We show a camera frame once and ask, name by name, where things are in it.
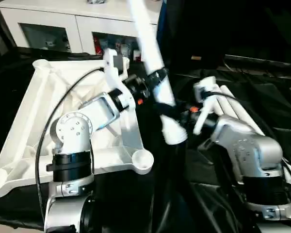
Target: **table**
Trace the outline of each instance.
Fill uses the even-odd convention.
[[[101,57],[15,48],[0,58],[0,150],[30,82],[31,64],[37,59],[55,61]],[[130,73],[145,75],[143,67],[134,64]],[[252,83],[249,83],[241,73],[217,70],[196,70],[190,75],[171,74],[170,80],[179,99],[193,100],[192,84],[210,75],[215,75],[219,84],[226,84],[235,96],[249,103],[262,118],[267,118],[291,160],[291,80],[252,76]],[[96,176],[103,232],[149,232],[158,219],[153,215],[152,205],[160,186],[159,175],[166,168],[169,148],[162,138],[160,119],[150,105],[138,109],[137,117],[144,146],[153,153],[155,164],[153,170],[144,176],[132,171]],[[226,154],[217,147],[198,151],[197,145],[202,141],[203,138],[190,137],[185,155],[185,179],[180,192],[171,197],[172,219],[167,221],[168,232],[211,232],[215,224],[222,232],[239,232],[249,223],[226,180],[225,171],[221,169],[220,162]],[[47,184],[42,185],[42,192],[46,202]],[[34,185],[16,188],[0,198],[0,224],[43,229]]]

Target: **orange component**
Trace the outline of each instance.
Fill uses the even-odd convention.
[[[138,105],[141,105],[144,103],[144,101],[142,99],[138,99],[137,103],[138,103]]]
[[[198,108],[195,107],[195,106],[192,106],[192,107],[190,108],[190,111],[191,111],[192,113],[197,113],[197,112],[198,112]]]

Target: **white plastic stand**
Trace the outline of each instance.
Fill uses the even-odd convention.
[[[124,59],[126,68],[129,68],[129,60]],[[104,67],[105,61],[37,60],[33,66],[34,75],[0,153],[0,197],[15,187],[35,184],[34,162],[37,144],[52,109],[79,77],[89,70]],[[124,80],[127,77],[125,70],[120,78]],[[103,72],[91,74],[67,97],[53,120],[77,109],[82,102],[99,93],[110,90]],[[130,114],[124,112],[120,119],[93,134],[91,141],[95,174],[127,169],[132,169],[138,174],[146,174],[151,170],[154,163],[153,155],[143,148],[136,118],[130,120],[129,116]],[[134,137],[139,137],[139,140],[135,140],[137,143],[126,145],[127,139],[123,138],[122,131],[129,134],[130,129],[134,129]],[[52,161],[53,147],[54,143],[47,133],[39,164],[42,183],[52,180],[52,172],[46,171],[46,165]]]

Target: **glass cabinet door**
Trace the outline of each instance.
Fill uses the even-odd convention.
[[[17,46],[83,52],[74,15],[1,8]]]
[[[30,48],[71,52],[71,46],[64,28],[27,23],[20,23],[19,25]]]
[[[92,33],[95,54],[103,55],[107,48],[116,50],[118,54],[129,58],[131,61],[141,61],[141,50],[135,37],[114,35],[108,33]]]
[[[106,48],[111,48],[131,62],[141,61],[134,22],[77,16],[77,24],[84,52],[103,54]],[[152,28],[156,31],[157,26],[153,24]]]

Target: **black wire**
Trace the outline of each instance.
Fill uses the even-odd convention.
[[[88,75],[97,72],[97,71],[103,71],[103,68],[96,68],[93,70],[90,70],[89,72],[87,72],[86,74],[84,74],[82,77],[80,77],[67,91],[66,93],[63,95],[63,97],[59,100],[59,102],[57,103],[57,105],[55,106],[55,108],[53,109],[52,113],[50,114],[45,127],[42,131],[41,134],[41,138],[38,144],[38,149],[37,149],[37,153],[35,155],[35,182],[37,184],[37,191],[38,191],[38,197],[39,197],[39,204],[40,204],[40,211],[41,211],[41,216],[43,219],[43,223],[44,223],[44,210],[43,210],[43,202],[42,202],[42,192],[41,192],[41,183],[40,183],[40,176],[39,176],[39,161],[40,161],[40,153],[41,153],[41,148],[42,148],[42,143],[44,140],[44,136],[47,132],[47,129],[49,127],[50,121],[52,120],[55,112],[57,111],[57,109],[59,108],[59,106],[62,104],[62,102],[65,100],[65,98],[67,97],[67,95],[71,92],[71,90],[78,85],[84,78],[86,78]]]

